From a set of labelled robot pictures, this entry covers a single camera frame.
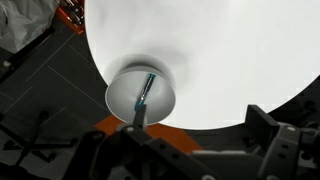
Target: dark floor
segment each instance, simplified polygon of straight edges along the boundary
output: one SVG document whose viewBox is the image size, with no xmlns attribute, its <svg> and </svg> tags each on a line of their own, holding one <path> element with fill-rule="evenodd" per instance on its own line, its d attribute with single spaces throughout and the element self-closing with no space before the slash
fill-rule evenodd
<svg viewBox="0 0 320 180">
<path fill-rule="evenodd" d="M 39 112 L 46 110 L 50 118 L 42 124 L 37 142 L 66 143 L 94 129 L 96 123 L 110 115 L 104 101 L 107 85 L 93 63 L 85 35 L 76 35 L 59 19 L 54 19 L 53 27 L 55 33 L 0 85 L 0 113 L 5 115 L 1 123 L 22 137 L 28 137 L 36 126 Z M 0 49 L 0 64 L 10 55 Z M 297 126 L 319 122 L 319 90 L 318 78 L 303 93 L 270 114 L 279 121 Z M 242 125 L 186 132 L 208 150 L 248 150 L 242 139 L 250 134 Z M 9 139 L 0 131 L 0 149 Z M 30 173 L 61 179 L 74 149 L 53 152 L 58 156 L 52 163 L 29 155 L 22 166 Z M 12 165 L 19 153 L 1 150 L 0 162 Z"/>
</svg>

